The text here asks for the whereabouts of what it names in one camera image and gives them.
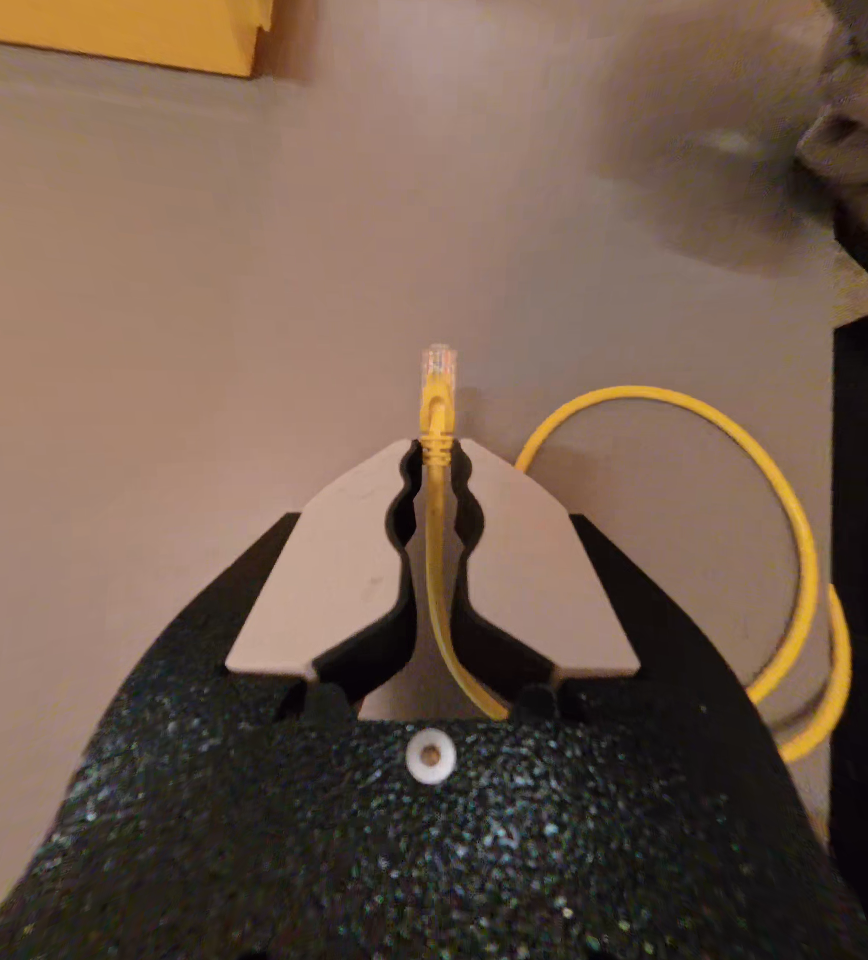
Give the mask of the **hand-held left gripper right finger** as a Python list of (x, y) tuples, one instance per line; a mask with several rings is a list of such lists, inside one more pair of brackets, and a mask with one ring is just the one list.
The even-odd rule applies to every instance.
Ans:
[(471, 439), (455, 445), (451, 483), (461, 665), (485, 687), (635, 675), (640, 660), (560, 502)]

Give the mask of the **yellow plastic bin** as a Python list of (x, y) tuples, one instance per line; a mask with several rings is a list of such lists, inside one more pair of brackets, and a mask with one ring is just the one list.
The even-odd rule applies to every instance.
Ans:
[(0, 43), (247, 78), (273, 1), (0, 1)]

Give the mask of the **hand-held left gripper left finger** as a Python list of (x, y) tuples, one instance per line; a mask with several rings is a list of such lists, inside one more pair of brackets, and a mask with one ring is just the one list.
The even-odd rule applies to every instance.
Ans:
[(234, 674), (370, 694), (416, 646), (407, 547), (419, 444), (397, 440), (302, 509), (225, 661)]

